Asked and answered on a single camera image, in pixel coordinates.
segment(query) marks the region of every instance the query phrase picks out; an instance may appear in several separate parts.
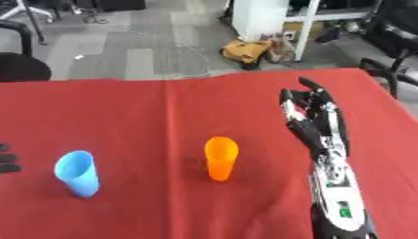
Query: floor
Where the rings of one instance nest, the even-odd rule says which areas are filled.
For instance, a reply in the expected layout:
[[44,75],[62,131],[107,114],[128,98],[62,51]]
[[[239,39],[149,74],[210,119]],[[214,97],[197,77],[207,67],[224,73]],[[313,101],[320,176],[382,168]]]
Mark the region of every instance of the floor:
[[[37,45],[34,37],[34,56],[49,65],[55,80],[170,79],[241,71],[218,53],[235,38],[217,20],[225,0],[147,0],[146,5],[143,11],[100,15],[108,24],[86,24],[71,14],[54,23],[39,17],[49,44]],[[15,20],[27,21],[25,16]],[[0,30],[0,36],[0,51],[20,49],[16,34]],[[263,63],[261,70],[356,67],[364,56],[391,61],[361,38],[348,35],[327,45],[310,43],[300,63]],[[407,66],[418,69],[418,59],[410,59]],[[418,89],[402,85],[399,94],[399,102],[418,117]]]

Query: chair leg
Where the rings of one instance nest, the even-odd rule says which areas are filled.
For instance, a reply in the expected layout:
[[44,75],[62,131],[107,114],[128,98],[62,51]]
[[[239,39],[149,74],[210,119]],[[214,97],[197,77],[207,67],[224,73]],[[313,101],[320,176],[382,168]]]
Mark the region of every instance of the chair leg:
[[385,70],[387,66],[369,58],[363,58],[360,62],[360,69],[368,70],[370,68],[378,69],[378,70]]
[[412,77],[408,77],[407,75],[398,74],[397,79],[399,81],[402,81],[402,82],[405,82],[405,83],[408,83],[408,84],[411,84],[413,86],[418,87],[418,81],[416,79],[412,78]]
[[387,76],[387,82],[389,82],[389,91],[392,97],[397,99],[397,85],[398,85],[398,79],[397,74],[392,73],[390,76]]

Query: cable on floor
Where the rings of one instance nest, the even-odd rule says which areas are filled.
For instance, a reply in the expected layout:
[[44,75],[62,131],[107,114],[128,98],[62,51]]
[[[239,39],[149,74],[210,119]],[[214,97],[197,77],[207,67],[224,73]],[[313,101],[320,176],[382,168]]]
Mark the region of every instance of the cable on floor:
[[165,40],[167,42],[171,42],[174,43],[176,46],[180,46],[180,47],[184,47],[186,49],[189,49],[193,52],[195,52],[203,61],[205,64],[205,68],[206,68],[206,72],[201,74],[201,75],[195,75],[195,76],[183,76],[184,78],[195,78],[195,77],[210,77],[210,73],[209,73],[209,59],[207,59],[207,57],[205,57],[202,53],[200,53],[197,49],[193,48],[192,46],[189,46],[187,44],[178,42],[174,39],[168,38],[168,37],[163,37],[163,36],[159,36],[159,35],[153,35],[153,34],[149,34],[149,33],[144,33],[144,32],[136,32],[133,30],[127,30],[127,29],[123,29],[124,31],[128,32],[128,33],[132,33],[135,35],[141,35],[141,36],[150,36],[150,37],[154,37],[157,39],[161,39],[161,40]]

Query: robotic arm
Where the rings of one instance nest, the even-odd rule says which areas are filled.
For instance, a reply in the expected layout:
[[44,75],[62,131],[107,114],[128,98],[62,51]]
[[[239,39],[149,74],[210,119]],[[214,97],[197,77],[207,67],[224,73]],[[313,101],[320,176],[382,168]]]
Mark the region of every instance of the robotic arm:
[[287,128],[311,152],[309,175],[314,239],[377,239],[355,174],[347,162],[349,141],[342,113],[330,94],[307,78],[308,91],[283,89]]

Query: red tablecloth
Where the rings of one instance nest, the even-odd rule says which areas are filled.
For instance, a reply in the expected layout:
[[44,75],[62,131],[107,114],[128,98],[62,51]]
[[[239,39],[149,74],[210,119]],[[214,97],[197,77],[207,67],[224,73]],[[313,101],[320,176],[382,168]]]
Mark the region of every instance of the red tablecloth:
[[[418,124],[355,69],[2,84],[0,141],[23,171],[0,175],[0,238],[312,238],[311,162],[278,104],[280,89],[302,89],[299,76],[341,106],[381,238],[418,238]],[[215,135],[240,147],[226,183],[203,163]],[[52,173],[75,149],[95,156],[102,187],[90,199]]]

